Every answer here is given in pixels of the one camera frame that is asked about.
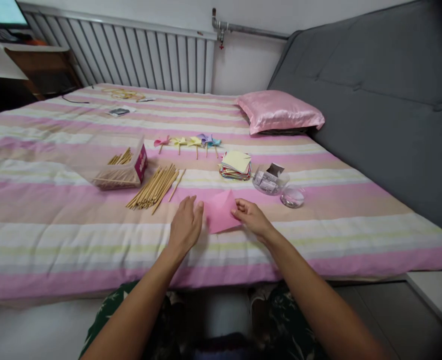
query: white wall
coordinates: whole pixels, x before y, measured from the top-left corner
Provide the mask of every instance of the white wall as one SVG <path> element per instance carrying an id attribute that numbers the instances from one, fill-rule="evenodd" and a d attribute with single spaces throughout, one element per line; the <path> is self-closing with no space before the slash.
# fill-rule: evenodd
<path id="1" fill-rule="evenodd" d="M 58 9 L 213 31 L 217 18 L 234 24 L 291 34 L 411 0 L 21 0 Z M 264 90 L 284 42 L 226 34 L 216 47 L 213 92 L 238 95 Z"/>

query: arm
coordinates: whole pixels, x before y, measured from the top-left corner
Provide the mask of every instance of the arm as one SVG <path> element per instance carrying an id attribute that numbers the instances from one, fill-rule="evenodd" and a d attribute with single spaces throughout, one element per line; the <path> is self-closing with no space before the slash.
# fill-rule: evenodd
<path id="1" fill-rule="evenodd" d="M 309 266 L 256 204 L 236 199 L 233 215 L 271 253 L 297 305 L 332 359 L 385 359 L 384 350 L 349 305 Z"/>
<path id="2" fill-rule="evenodd" d="M 167 247 L 102 328 L 82 360 L 141 358 L 172 277 L 199 238 L 203 203 L 193 211 L 195 199 L 187 197 L 181 202 L 171 223 Z"/>

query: pinwheel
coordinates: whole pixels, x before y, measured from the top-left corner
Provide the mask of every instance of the pinwheel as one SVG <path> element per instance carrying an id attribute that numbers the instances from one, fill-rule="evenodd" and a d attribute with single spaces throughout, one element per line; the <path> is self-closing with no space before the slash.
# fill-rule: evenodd
<path id="1" fill-rule="evenodd" d="M 206 136 L 204 134 L 199 134 L 197 137 L 201 139 L 202 144 L 206 147 L 206 157 L 207 157 L 207 149 L 209 148 L 208 144 L 212 144 L 212 135 Z"/>
<path id="2" fill-rule="evenodd" d="M 161 140 L 160 138 L 158 140 L 154 140 L 154 147 L 157 148 L 159 145 L 161 145 L 161 148 L 159 149 L 159 153 L 161 153 L 163 145 L 169 145 L 171 139 L 169 138 L 169 135 L 167 136 L 166 140 Z"/>
<path id="3" fill-rule="evenodd" d="M 199 146 L 202 146 L 202 140 L 198 138 L 197 136 L 191 136 L 191 141 L 189 142 L 188 146 L 195 146 L 196 147 L 196 160 L 198 158 L 197 154 L 197 148 Z"/>
<path id="4" fill-rule="evenodd" d="M 216 150 L 216 157 L 219 158 L 219 155 L 217 153 L 217 147 L 221 146 L 221 140 L 216 140 L 211 136 L 212 142 L 206 142 L 208 147 L 214 147 L 214 150 Z"/>
<path id="5" fill-rule="evenodd" d="M 181 145 L 187 145 L 187 141 L 185 137 L 182 138 L 178 138 L 178 137 L 174 137 L 174 145 L 178 147 L 178 155 L 181 155 Z"/>

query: clear glass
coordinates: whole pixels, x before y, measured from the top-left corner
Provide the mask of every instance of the clear glass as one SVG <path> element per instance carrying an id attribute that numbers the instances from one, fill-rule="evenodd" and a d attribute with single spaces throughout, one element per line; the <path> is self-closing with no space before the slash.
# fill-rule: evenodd
<path id="1" fill-rule="evenodd" d="M 304 203 L 305 190 L 298 185 L 287 186 L 280 197 L 281 202 L 291 209 L 297 209 Z"/>
<path id="2" fill-rule="evenodd" d="M 284 170 L 279 177 L 271 174 L 265 174 L 269 165 L 261 164 L 252 178 L 254 187 L 269 196 L 279 195 L 290 180 L 289 174 Z"/>

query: striped bedsheet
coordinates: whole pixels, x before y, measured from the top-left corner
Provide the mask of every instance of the striped bedsheet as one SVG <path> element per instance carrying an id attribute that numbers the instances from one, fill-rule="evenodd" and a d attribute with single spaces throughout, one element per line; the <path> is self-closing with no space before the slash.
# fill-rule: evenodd
<path id="1" fill-rule="evenodd" d="M 249 136 L 234 97 L 132 88 L 156 101 L 118 101 L 87 87 L 66 98 L 0 113 L 0 300 L 72 296 L 138 279 L 166 246 L 169 224 L 187 195 L 207 200 L 232 189 L 256 202 L 275 227 L 325 277 L 379 277 L 442 269 L 442 230 L 307 136 Z M 107 115 L 113 106 L 135 113 Z M 125 205 L 137 190 L 100 192 L 63 165 L 66 151 L 98 131 L 144 134 L 149 171 L 174 163 L 187 169 L 173 200 L 150 211 Z M 251 181 L 223 179 L 213 149 L 181 155 L 155 139 L 213 134 L 225 150 L 252 156 L 253 170 L 275 162 L 306 189 L 302 208 L 257 192 Z M 209 235 L 175 275 L 172 286 L 199 288 L 280 278 L 267 251 L 243 228 Z"/>

